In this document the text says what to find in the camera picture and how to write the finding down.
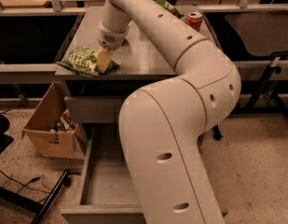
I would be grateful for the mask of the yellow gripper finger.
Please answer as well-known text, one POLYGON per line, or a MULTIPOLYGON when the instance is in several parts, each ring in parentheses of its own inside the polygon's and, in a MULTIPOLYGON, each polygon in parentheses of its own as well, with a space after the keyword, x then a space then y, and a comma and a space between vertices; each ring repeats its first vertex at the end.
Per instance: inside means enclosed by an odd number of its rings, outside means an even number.
POLYGON ((112 60, 113 53, 108 48, 99 48, 97 53, 97 68, 99 73, 104 73, 108 67, 108 64, 112 60))

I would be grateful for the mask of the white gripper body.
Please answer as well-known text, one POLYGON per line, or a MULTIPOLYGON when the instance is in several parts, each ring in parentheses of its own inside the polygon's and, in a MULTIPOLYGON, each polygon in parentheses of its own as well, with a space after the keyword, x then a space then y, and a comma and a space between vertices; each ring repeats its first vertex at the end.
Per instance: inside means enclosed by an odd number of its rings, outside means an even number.
POLYGON ((102 48, 116 50, 122 46, 128 32, 129 30, 126 30, 125 32, 113 32, 100 22, 98 26, 97 40, 102 48))

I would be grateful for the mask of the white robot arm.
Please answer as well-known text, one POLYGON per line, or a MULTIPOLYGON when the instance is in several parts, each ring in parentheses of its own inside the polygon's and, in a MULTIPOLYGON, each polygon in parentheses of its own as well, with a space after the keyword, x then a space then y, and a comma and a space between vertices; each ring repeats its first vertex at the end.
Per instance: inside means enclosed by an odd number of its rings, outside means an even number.
POLYGON ((146 224, 225 224, 198 139, 237 104, 236 65, 153 0, 107 0, 104 9, 106 32, 120 32, 134 21, 175 73, 133 92, 118 118, 146 224))

